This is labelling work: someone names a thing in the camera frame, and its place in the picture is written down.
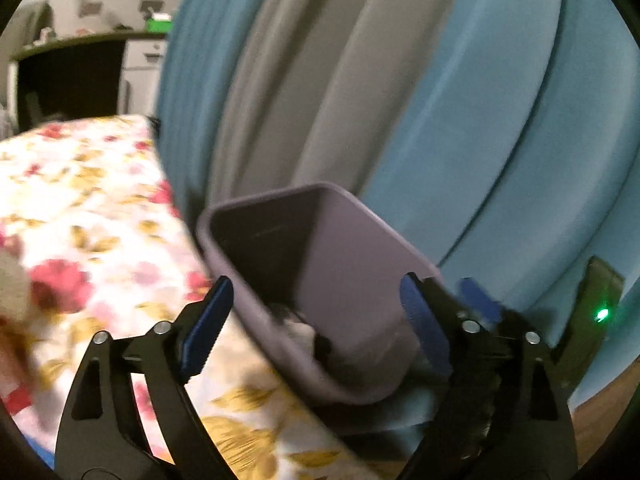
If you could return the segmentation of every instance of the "plastic bin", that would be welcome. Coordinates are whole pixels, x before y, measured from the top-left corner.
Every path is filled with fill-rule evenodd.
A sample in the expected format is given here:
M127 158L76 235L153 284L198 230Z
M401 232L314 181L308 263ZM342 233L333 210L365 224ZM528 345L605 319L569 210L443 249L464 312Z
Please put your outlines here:
M232 280L248 333L307 402L369 404L399 386L418 352L400 279L439 274L353 195L313 184L233 200L200 216L197 237L212 272ZM290 338L271 303L290 305L329 338L326 368Z

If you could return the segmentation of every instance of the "device with green light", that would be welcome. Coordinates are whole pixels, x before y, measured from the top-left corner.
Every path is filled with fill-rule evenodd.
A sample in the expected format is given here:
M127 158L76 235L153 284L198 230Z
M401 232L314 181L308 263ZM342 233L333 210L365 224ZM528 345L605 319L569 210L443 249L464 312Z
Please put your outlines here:
M625 280L592 256L578 286L574 309L552 351L558 380L567 395L580 383L598 353L615 316Z

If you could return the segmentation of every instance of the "bed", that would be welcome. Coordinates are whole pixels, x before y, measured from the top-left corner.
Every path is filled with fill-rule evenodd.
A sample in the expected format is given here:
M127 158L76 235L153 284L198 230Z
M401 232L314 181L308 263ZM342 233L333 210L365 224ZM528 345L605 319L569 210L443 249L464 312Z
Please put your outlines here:
M22 237L32 280L68 298L24 330L36 384L33 405L15 416L54 450L91 336L174 319L215 276L173 205L144 117L49 124L0 142L0 183L0 228ZM143 377L133 385L152 452L170 461ZM240 480L377 478L290 393L233 313L187 390Z

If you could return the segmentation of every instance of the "green light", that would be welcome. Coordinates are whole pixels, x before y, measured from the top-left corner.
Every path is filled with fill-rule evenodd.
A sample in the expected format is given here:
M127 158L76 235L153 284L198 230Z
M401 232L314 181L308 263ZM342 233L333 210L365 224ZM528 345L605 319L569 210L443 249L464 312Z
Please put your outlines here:
M609 309L603 308L596 314L596 322L602 323L609 316Z

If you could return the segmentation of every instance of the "desk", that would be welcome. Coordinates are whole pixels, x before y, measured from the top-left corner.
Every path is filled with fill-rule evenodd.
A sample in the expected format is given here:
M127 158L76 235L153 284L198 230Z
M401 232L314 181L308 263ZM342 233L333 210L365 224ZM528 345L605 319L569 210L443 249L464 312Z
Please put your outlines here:
M166 50L164 34L117 31L53 40L12 57L9 114L20 132L47 117L151 115Z

